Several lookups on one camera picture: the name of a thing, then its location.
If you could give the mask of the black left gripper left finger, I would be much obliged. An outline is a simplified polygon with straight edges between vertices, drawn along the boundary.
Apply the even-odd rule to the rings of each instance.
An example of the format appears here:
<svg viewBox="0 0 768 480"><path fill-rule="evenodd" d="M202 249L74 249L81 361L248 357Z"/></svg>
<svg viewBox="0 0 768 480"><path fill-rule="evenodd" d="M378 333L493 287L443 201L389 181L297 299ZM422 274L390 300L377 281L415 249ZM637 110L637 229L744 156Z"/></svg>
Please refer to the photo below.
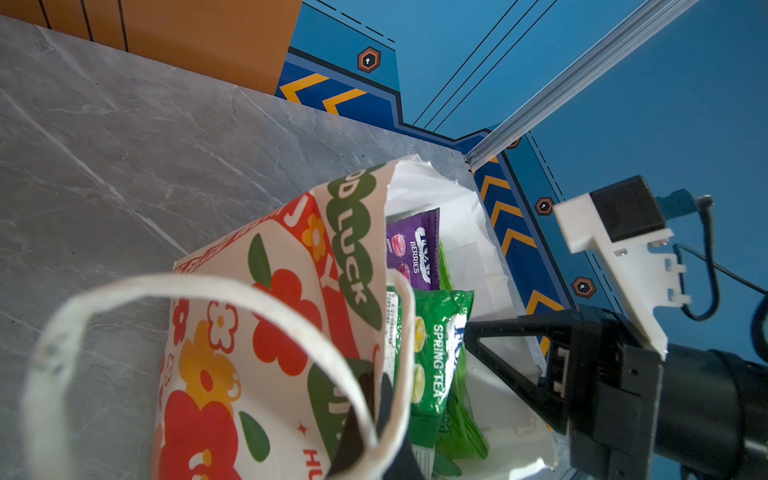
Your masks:
<svg viewBox="0 0 768 480"><path fill-rule="evenodd" d="M368 411L376 419L374 411L374 376L365 373L358 377L359 385L365 396ZM331 463L327 479L339 479L340 475L348 471L361 457L364 451L363 440L359 431L358 419L354 409L347 416L342 430L341 440L336 455Z"/></svg>

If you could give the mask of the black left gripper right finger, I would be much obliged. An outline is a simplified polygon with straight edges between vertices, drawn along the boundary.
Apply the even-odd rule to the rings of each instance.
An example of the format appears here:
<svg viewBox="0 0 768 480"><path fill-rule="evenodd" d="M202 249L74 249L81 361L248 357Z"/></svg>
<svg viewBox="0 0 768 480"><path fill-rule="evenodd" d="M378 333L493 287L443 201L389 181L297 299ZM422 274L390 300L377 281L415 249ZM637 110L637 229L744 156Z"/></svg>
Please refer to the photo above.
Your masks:
<svg viewBox="0 0 768 480"><path fill-rule="evenodd" d="M392 410L394 388L387 374L382 376L380 389L380 436L386 426ZM423 480L424 477L416 462L411 444L405 437L392 464L383 475L384 480Z"/></svg>

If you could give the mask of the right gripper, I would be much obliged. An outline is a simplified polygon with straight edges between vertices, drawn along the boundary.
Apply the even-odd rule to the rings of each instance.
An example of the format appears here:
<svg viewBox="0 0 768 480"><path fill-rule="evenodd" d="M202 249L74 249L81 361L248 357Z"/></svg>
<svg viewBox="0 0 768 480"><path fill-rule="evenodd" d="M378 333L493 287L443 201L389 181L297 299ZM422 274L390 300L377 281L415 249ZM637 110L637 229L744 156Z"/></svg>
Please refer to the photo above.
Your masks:
<svg viewBox="0 0 768 480"><path fill-rule="evenodd" d="M489 339L550 340L535 382L487 345ZM473 321L466 349L553 430L568 438L574 468L596 479L646 479L656 431L660 354L622 315L596 307Z"/></svg>

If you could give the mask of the green white snack packet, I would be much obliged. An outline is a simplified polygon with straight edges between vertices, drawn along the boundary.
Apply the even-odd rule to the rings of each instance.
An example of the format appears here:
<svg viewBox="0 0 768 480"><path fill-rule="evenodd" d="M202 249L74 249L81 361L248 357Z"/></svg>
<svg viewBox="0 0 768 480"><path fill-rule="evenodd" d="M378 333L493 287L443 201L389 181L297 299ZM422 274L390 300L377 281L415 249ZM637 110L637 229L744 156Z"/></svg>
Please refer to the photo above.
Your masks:
<svg viewBox="0 0 768 480"><path fill-rule="evenodd" d="M416 290L414 298L413 389L407 438L420 473L430 479L474 293Z"/></svg>

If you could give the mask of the white paper bag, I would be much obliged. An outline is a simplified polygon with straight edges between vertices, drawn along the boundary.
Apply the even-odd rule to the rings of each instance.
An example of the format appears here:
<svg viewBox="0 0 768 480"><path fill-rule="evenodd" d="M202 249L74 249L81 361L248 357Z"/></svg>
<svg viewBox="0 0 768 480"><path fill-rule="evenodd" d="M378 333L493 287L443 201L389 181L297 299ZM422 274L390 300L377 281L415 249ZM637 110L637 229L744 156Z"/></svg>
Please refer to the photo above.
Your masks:
<svg viewBox="0 0 768 480"><path fill-rule="evenodd" d="M417 156L316 186L179 260L81 293L53 314L22 398L36 479L75 479L66 399L91 319L170 302L155 402L154 479L327 479L351 409L364 451L345 479L383 479L408 434L415 298L386 264L386 225L440 209L439 290L471 291L473 321L516 316L520 289L480 192ZM523 479L560 456L552 428L466 349L467 404L488 444L458 478ZM358 377L374 376L374 411ZM394 388L380 436L380 389Z"/></svg>

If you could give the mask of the purple snack packet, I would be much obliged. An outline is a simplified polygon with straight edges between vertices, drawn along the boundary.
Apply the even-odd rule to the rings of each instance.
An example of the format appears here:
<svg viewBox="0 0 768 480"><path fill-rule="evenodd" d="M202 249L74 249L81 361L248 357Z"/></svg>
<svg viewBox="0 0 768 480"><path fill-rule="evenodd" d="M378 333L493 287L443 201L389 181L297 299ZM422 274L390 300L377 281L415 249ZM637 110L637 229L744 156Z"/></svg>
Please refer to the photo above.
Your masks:
<svg viewBox="0 0 768 480"><path fill-rule="evenodd" d="M440 289L439 227L439 208L386 225L387 267L403 274L414 289Z"/></svg>

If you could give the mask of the green snack bag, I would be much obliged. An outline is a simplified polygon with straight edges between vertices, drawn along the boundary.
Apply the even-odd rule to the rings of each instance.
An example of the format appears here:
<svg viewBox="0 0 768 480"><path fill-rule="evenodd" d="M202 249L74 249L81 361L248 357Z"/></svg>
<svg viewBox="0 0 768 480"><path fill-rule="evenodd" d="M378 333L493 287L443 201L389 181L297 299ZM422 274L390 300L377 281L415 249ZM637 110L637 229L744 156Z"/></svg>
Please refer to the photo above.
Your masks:
<svg viewBox="0 0 768 480"><path fill-rule="evenodd" d="M446 379L449 383L437 434L433 479L458 478L462 475L462 470L457 465L458 460L484 460L489 453L486 439L467 404L464 330L472 301L457 300L456 305L463 306L464 309L454 316L448 325Z"/></svg>

